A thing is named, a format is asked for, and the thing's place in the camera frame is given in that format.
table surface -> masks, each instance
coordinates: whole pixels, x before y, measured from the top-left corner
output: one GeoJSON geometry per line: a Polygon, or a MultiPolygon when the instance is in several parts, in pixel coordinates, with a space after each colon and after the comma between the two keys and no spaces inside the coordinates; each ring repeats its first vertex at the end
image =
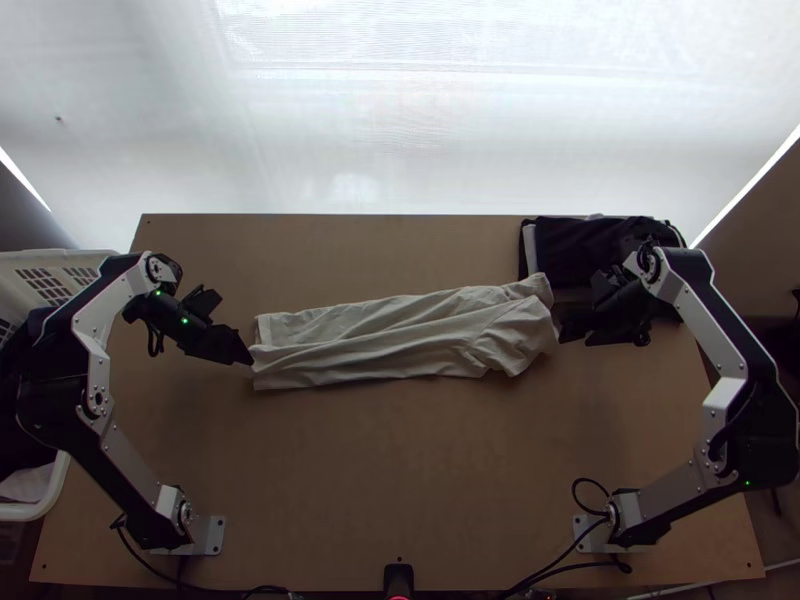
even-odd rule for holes
{"type": "MultiPolygon", "coordinates": [[[[164,252],[224,300],[218,322],[254,337],[254,316],[515,279],[517,217],[145,215],[134,250],[164,252]]],[[[708,391],[683,326],[646,348],[560,346],[517,378],[418,378],[252,390],[245,369],[151,359],[140,323],[109,343],[120,427],[200,513],[227,517],[220,556],[195,584],[376,590],[383,566],[419,589],[508,587],[571,541],[570,483],[645,485],[685,460],[708,391]]],[[[600,502],[587,491],[587,501],[600,502]]],[[[108,524],[118,508],[74,461],[47,516],[35,581],[163,585],[108,524]]],[[[148,557],[173,572],[176,559],[148,557]]],[[[568,562],[587,557],[571,556],[568,562]]],[[[741,495],[677,522],[634,572],[573,571],[554,587],[763,576],[741,495]]]]}

white backdrop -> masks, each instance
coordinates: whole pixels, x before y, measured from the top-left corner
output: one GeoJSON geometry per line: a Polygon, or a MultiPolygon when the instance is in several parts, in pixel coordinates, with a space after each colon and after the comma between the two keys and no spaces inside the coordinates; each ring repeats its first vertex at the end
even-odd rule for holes
{"type": "Polygon", "coordinates": [[[691,240],[800,122],[798,25],[789,0],[0,0],[0,146],[86,247],[142,212],[691,240]]]}

white laundry basket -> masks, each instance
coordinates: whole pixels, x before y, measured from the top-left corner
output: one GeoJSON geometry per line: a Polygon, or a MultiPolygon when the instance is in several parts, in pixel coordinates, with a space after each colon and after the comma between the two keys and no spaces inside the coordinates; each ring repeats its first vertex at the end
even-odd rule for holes
{"type": "MultiPolygon", "coordinates": [[[[39,306],[61,306],[99,276],[112,250],[26,250],[0,252],[0,347],[39,306]]],[[[36,503],[0,501],[0,521],[33,521],[50,510],[61,493],[69,455],[56,454],[50,483],[36,503]]]]}

black cloth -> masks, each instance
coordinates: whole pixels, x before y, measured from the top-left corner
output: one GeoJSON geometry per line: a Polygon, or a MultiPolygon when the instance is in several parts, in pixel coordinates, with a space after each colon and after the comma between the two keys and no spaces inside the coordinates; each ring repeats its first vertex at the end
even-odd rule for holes
{"type": "MultiPolygon", "coordinates": [[[[649,217],[537,217],[525,219],[522,227],[535,224],[538,270],[553,288],[588,287],[592,275],[621,264],[631,249],[652,237],[661,246],[683,247],[685,242],[669,221],[649,217]]],[[[520,228],[519,277],[528,272],[525,243],[520,228]]]]}

cable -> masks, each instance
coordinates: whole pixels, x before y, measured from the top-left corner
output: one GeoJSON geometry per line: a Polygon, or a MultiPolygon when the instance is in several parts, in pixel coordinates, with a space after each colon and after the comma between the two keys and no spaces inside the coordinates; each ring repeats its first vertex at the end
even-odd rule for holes
{"type": "Polygon", "coordinates": [[[591,483],[593,486],[598,488],[606,498],[610,498],[611,494],[608,493],[608,490],[604,488],[599,481],[595,481],[590,477],[578,477],[575,481],[572,482],[572,499],[575,500],[575,504],[580,506],[583,510],[585,510],[590,515],[595,515],[596,517],[605,517],[608,513],[604,510],[596,510],[589,508],[583,502],[578,499],[578,486],[582,483],[591,483]]]}
{"type": "Polygon", "coordinates": [[[178,592],[178,600],[183,599],[183,570],[189,563],[191,556],[186,554],[178,558],[178,569],[175,573],[175,591],[178,592]]]}
{"type": "Polygon", "coordinates": [[[535,573],[532,573],[531,575],[528,575],[527,577],[525,577],[525,578],[521,579],[520,581],[518,581],[517,583],[515,583],[514,585],[512,585],[510,588],[508,588],[507,590],[505,590],[505,591],[503,591],[503,592],[500,592],[500,594],[497,596],[497,600],[505,600],[506,598],[508,598],[509,596],[513,596],[514,594],[516,594],[516,593],[517,593],[517,592],[519,592],[520,590],[523,590],[523,589],[525,589],[525,588],[528,588],[528,587],[530,587],[530,586],[531,586],[531,583],[530,583],[530,582],[531,582],[531,580],[534,580],[534,579],[536,579],[537,577],[539,577],[539,576],[543,575],[543,574],[544,574],[544,573],[546,573],[546,572],[547,572],[549,569],[551,569],[552,567],[554,567],[554,566],[556,566],[558,563],[560,563],[562,560],[564,560],[564,559],[565,559],[565,558],[566,558],[566,557],[567,557],[567,556],[570,554],[570,552],[572,552],[573,550],[575,550],[575,548],[577,548],[577,547],[578,547],[578,544],[580,544],[580,543],[581,543],[581,541],[583,541],[583,538],[585,538],[585,537],[586,537],[587,535],[589,535],[589,534],[590,534],[592,531],[594,531],[595,529],[597,529],[598,527],[600,527],[600,525],[603,525],[604,523],[607,523],[608,521],[609,521],[608,517],[605,517],[605,518],[603,518],[603,519],[600,519],[600,520],[598,520],[598,521],[595,521],[594,523],[592,523],[592,524],[591,524],[589,527],[587,527],[587,528],[586,528],[586,529],[583,531],[583,533],[581,533],[581,534],[580,534],[580,535],[579,535],[577,538],[575,538],[575,541],[574,541],[574,542],[572,542],[572,544],[570,544],[569,548],[567,548],[566,550],[564,550],[564,552],[562,552],[562,553],[561,553],[561,554],[558,556],[558,558],[556,558],[555,560],[553,560],[553,561],[552,561],[550,564],[548,564],[546,567],[543,567],[543,568],[539,569],[538,571],[536,571],[535,573]]]}
{"type": "Polygon", "coordinates": [[[614,561],[614,560],[598,560],[598,561],[594,561],[594,562],[575,563],[573,565],[566,565],[566,566],[563,566],[563,567],[559,567],[558,569],[553,569],[552,571],[549,571],[548,573],[544,573],[544,574],[540,575],[539,577],[537,577],[534,580],[532,580],[527,587],[531,587],[533,585],[536,585],[540,581],[544,581],[545,579],[549,579],[550,577],[553,577],[554,575],[558,575],[559,573],[564,573],[566,571],[576,571],[578,569],[591,569],[591,568],[594,568],[594,567],[619,567],[619,565],[625,565],[626,567],[628,567],[630,569],[630,565],[626,565],[625,563],[620,563],[620,562],[617,562],[617,561],[614,561]]]}
{"type": "Polygon", "coordinates": [[[292,592],[290,592],[285,587],[282,587],[282,586],[279,586],[279,585],[259,585],[257,587],[254,587],[254,588],[250,589],[250,590],[218,590],[218,589],[215,589],[215,588],[206,588],[206,587],[202,587],[202,586],[199,586],[199,585],[186,583],[181,579],[181,576],[182,576],[182,573],[183,573],[183,568],[180,565],[178,565],[178,569],[179,570],[178,570],[177,578],[170,577],[166,573],[162,573],[161,571],[159,571],[158,569],[156,569],[155,567],[150,565],[150,563],[148,563],[141,556],[139,556],[139,553],[136,552],[136,550],[133,549],[133,546],[131,546],[130,542],[128,542],[128,539],[122,533],[122,525],[124,523],[124,519],[125,519],[125,515],[124,514],[120,515],[119,517],[117,517],[114,520],[113,523],[111,523],[111,525],[109,525],[109,529],[116,530],[117,535],[119,536],[119,539],[122,542],[122,545],[125,546],[125,549],[128,551],[128,554],[130,554],[134,558],[134,560],[136,560],[136,562],[138,562],[140,565],[142,565],[145,569],[150,571],[150,573],[152,573],[156,577],[158,577],[160,579],[163,579],[164,581],[168,581],[171,584],[175,585],[176,589],[178,590],[178,594],[179,595],[182,593],[182,591],[184,589],[187,589],[187,590],[195,590],[195,591],[198,591],[198,592],[210,592],[210,593],[216,593],[216,594],[237,594],[237,593],[238,594],[244,594],[243,599],[244,598],[250,598],[250,596],[252,596],[253,594],[259,594],[259,593],[286,594],[287,596],[289,596],[290,600],[294,600],[295,598],[299,598],[299,596],[297,594],[293,594],[292,592]]]}
{"type": "Polygon", "coordinates": [[[145,321],[147,325],[147,353],[155,358],[164,352],[164,334],[145,321]]]}
{"type": "MultiPolygon", "coordinates": [[[[524,579],[518,581],[507,590],[500,592],[496,600],[505,600],[506,598],[508,598],[509,596],[513,596],[517,592],[532,587],[534,584],[538,583],[539,581],[542,581],[543,579],[547,579],[548,577],[552,577],[553,575],[557,575],[565,571],[573,571],[575,569],[588,569],[592,567],[617,567],[620,571],[622,571],[626,575],[633,572],[631,566],[619,560],[616,554],[611,554],[610,560],[608,561],[576,563],[573,565],[566,565],[564,567],[559,567],[557,569],[553,568],[562,560],[564,560],[573,550],[575,550],[575,548],[580,546],[583,539],[586,536],[588,536],[592,531],[600,527],[600,525],[611,522],[612,516],[619,515],[619,509],[612,500],[609,500],[608,510],[604,511],[589,508],[583,502],[581,502],[580,499],[578,498],[578,486],[582,483],[589,483],[595,486],[603,493],[603,495],[605,495],[606,498],[610,499],[611,494],[608,493],[608,490],[605,487],[603,487],[603,485],[599,481],[591,479],[590,477],[579,477],[578,479],[572,482],[572,499],[575,501],[575,504],[577,504],[580,508],[585,510],[588,514],[595,515],[601,518],[592,523],[586,529],[584,529],[583,532],[581,532],[581,534],[575,538],[575,541],[573,541],[572,544],[570,544],[570,546],[566,550],[564,550],[564,552],[562,552],[555,560],[551,561],[547,566],[542,567],[535,573],[532,573],[531,575],[528,575],[524,579]]],[[[614,526],[616,531],[616,528],[619,526],[619,519],[617,518],[615,519],[615,521],[616,522],[614,526]]]]}
{"type": "Polygon", "coordinates": [[[296,594],[286,590],[286,588],[274,586],[274,585],[259,585],[254,587],[252,590],[249,590],[244,593],[242,596],[242,600],[247,600],[250,596],[254,594],[288,594],[289,598],[297,597],[296,594]]]}

